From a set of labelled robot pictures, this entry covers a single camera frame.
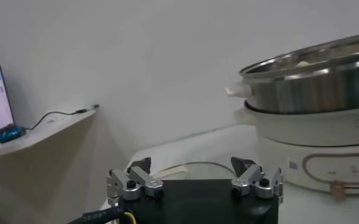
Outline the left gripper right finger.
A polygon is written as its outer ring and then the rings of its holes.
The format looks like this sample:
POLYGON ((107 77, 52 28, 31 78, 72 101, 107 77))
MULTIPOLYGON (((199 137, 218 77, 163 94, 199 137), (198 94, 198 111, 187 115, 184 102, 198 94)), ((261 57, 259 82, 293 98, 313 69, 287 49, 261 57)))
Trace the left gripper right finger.
POLYGON ((270 200, 274 197, 283 203, 283 173, 281 168, 265 170, 251 159, 231 157, 235 178, 231 180, 232 192, 240 197, 251 192, 258 198, 270 200))

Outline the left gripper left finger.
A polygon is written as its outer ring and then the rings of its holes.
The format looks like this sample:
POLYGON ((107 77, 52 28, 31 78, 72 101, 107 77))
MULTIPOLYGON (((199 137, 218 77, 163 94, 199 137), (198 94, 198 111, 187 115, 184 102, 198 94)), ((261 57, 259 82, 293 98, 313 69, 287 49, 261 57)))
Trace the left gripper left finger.
POLYGON ((126 170, 110 169, 107 174, 107 203, 134 202, 142 197, 161 201, 164 197, 163 181, 150 175, 151 159, 135 161, 126 170))

